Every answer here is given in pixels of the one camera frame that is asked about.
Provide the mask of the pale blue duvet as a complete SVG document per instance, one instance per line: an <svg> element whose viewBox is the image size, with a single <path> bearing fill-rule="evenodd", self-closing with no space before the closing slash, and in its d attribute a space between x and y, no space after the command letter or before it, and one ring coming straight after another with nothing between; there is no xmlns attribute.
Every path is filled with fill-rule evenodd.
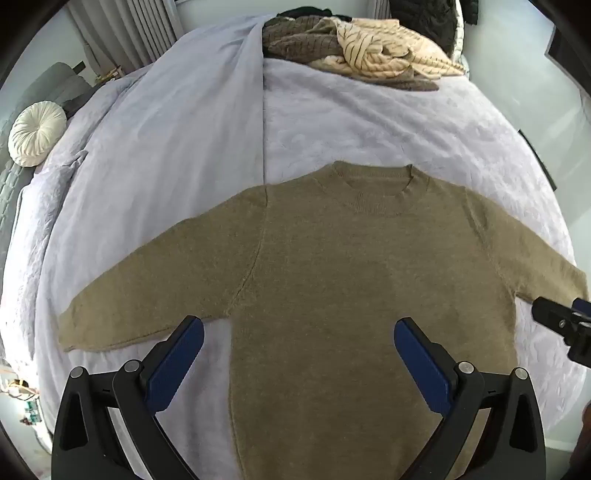
<svg viewBox="0 0 591 480"><path fill-rule="evenodd" d="M106 371L149 350L65 352L57 323L73 297L170 226L263 182L263 22L240 16L187 33L115 84L115 102L85 128L85 158L53 226L36 299L49 425L73 367Z"/></svg>

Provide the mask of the cream striped garment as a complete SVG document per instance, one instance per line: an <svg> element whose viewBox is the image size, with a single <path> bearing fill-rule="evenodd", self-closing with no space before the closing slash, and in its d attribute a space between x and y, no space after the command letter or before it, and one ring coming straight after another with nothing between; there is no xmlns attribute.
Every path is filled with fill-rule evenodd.
<svg viewBox="0 0 591 480"><path fill-rule="evenodd" d="M416 75L438 80L465 74L464 67L452 61L437 43L402 26L397 19L356 18L346 22L329 17L321 24L335 27L342 52L308 64L315 69L372 80Z"/></svg>

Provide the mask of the grey quilted pillow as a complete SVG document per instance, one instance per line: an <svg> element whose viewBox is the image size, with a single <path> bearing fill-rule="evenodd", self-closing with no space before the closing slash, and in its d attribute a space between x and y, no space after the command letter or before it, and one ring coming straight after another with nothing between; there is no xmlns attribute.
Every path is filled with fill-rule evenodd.
<svg viewBox="0 0 591 480"><path fill-rule="evenodd" d="M11 159L1 172L1 263L5 262L10 243L19 193L31 182L33 175L33 168L21 167Z"/></svg>

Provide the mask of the olive knit sweater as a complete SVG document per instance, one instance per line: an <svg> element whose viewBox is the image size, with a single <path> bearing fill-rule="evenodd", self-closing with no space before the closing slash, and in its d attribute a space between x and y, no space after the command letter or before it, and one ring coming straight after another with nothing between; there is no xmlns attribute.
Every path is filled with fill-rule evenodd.
<svg viewBox="0 0 591 480"><path fill-rule="evenodd" d="M389 479L437 424L394 350L399 319L507 372L517 299L587 294L582 271L493 201L413 166L335 162L174 225L74 297L59 341L103 351L188 315L228 318L243 476Z"/></svg>

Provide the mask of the black jacket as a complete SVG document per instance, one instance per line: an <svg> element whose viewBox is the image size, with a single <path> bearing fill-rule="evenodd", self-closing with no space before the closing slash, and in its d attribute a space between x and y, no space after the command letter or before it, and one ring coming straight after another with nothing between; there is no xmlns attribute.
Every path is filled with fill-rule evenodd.
<svg viewBox="0 0 591 480"><path fill-rule="evenodd" d="M478 23L478 0L390 0L389 6L394 19L441 47L453 44L459 14L469 24Z"/></svg>

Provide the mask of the round white pleated cushion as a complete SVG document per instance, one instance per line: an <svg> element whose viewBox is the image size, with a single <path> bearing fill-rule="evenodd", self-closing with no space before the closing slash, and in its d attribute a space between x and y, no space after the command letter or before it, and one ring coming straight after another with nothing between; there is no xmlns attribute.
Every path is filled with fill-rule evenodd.
<svg viewBox="0 0 591 480"><path fill-rule="evenodd" d="M67 128L66 114L51 101L36 102L15 119L8 135L8 152L21 167L43 163Z"/></svg>

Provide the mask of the grey curtain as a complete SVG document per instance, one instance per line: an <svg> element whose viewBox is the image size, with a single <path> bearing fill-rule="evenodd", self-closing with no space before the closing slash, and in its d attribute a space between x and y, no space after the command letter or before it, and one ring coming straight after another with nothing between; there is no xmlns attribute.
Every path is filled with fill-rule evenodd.
<svg viewBox="0 0 591 480"><path fill-rule="evenodd" d="M100 76L143 68L184 34L173 1L75 0L66 8L89 65Z"/></svg>

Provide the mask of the lavender fleece blanket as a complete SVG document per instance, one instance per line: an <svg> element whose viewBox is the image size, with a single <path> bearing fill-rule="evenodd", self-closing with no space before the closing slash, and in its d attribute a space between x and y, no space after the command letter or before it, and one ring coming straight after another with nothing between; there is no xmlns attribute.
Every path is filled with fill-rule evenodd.
<svg viewBox="0 0 591 480"><path fill-rule="evenodd" d="M525 140L469 80L446 79L437 93L366 86L279 60L264 60L264 179L280 182L334 160L376 166L416 164L430 175L465 185L498 202L568 260L574 252L558 200ZM176 200L175 220L197 216L243 188L262 183L228 173L183 172L188 192ZM574 413L585 374L566 359L566 347L534 326L529 305L518 301L520 361L534 375L544 426ZM204 359L197 357L181 399L166 413L174 441L203 479L240 479L228 425L229 321L207 326Z"/></svg>

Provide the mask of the grey upholstered headboard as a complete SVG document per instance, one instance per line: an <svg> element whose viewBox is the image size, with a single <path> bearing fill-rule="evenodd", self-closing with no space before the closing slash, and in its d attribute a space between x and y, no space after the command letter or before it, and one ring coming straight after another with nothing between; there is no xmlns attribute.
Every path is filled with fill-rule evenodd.
<svg viewBox="0 0 591 480"><path fill-rule="evenodd" d="M19 114L30 105L40 101L52 101L62 105L89 91L91 85L63 62L57 62L45 70L16 99L10 100L1 119L1 157L8 157L8 136Z"/></svg>

